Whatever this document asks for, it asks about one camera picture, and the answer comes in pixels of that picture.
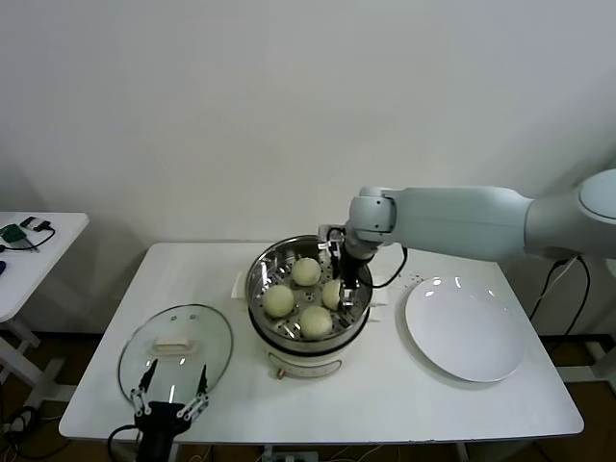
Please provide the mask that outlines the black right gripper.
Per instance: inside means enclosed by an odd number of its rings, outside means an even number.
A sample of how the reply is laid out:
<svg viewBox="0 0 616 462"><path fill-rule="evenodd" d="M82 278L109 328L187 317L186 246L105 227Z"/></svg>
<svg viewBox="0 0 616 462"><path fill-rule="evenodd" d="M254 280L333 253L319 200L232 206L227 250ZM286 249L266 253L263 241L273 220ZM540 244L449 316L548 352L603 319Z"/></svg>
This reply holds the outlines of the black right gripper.
<svg viewBox="0 0 616 462"><path fill-rule="evenodd" d="M342 287L339 291L339 305L342 309L351 309L355 306L357 286L359 285L359 271L365 261L357 259L348 253L340 258L338 250L328 250L329 267L333 279L341 279Z"/></svg>

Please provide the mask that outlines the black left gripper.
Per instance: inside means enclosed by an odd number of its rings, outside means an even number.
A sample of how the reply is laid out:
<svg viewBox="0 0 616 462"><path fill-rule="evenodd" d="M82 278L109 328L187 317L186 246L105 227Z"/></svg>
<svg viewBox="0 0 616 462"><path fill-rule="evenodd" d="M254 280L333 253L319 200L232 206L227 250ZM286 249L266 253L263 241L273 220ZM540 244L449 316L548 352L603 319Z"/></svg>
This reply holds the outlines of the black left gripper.
<svg viewBox="0 0 616 462"><path fill-rule="evenodd" d="M137 388L130 392L134 423L141 432L137 452L138 462L166 462L169 460L176 436L186 432L209 405L207 365L204 365L193 399L184 407L180 403L153 401L149 405L147 391L155 374L158 361L151 361L141 376Z"/></svg>

